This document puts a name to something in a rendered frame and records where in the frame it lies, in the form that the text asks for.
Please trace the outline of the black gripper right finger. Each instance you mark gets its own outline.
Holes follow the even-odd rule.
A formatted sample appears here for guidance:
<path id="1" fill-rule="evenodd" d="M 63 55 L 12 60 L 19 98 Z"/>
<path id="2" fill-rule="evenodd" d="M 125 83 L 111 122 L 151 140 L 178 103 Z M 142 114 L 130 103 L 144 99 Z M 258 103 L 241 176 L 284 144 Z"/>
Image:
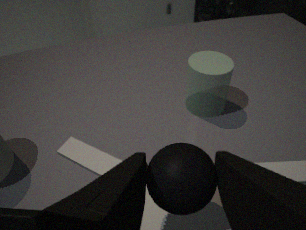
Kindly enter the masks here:
<path id="1" fill-rule="evenodd" d="M 306 230 L 306 186 L 231 152 L 214 167 L 231 230 Z"/>

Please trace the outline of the glass coffee press with black knob plunger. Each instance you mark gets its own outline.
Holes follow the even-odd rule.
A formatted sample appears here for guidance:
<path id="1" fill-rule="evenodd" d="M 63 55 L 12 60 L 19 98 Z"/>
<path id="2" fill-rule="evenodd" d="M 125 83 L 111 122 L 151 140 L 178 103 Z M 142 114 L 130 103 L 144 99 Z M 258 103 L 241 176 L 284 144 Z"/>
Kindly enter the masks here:
<path id="1" fill-rule="evenodd" d="M 140 230 L 231 230 L 213 159 L 173 143 L 145 162 L 146 200 Z"/>

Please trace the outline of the beige cylinder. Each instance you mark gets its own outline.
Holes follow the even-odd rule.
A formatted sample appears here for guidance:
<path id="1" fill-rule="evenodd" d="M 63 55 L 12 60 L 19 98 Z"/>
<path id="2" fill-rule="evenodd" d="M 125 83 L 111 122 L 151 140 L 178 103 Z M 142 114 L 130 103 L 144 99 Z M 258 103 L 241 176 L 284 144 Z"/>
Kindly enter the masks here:
<path id="1" fill-rule="evenodd" d="M 12 148 L 4 142 L 3 136 L 0 135 L 0 183 L 9 174 L 13 166 L 13 152 Z"/>

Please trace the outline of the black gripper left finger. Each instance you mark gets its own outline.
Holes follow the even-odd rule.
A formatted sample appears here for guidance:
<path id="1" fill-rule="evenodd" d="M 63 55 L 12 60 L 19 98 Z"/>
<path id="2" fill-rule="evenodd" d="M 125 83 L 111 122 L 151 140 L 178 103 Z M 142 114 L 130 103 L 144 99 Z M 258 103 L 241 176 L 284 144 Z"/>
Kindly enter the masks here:
<path id="1" fill-rule="evenodd" d="M 140 230 L 145 172 L 145 154 L 136 152 L 47 209 L 0 208 L 0 230 Z"/>

